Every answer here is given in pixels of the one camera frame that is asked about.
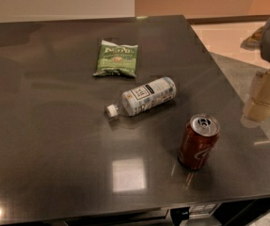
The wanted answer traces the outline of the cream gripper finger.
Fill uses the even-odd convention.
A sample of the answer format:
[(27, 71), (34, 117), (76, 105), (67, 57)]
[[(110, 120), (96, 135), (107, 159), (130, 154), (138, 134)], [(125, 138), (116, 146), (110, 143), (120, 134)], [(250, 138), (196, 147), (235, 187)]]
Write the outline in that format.
[(250, 121), (262, 122), (270, 116), (270, 69), (256, 72), (245, 102), (244, 116)]

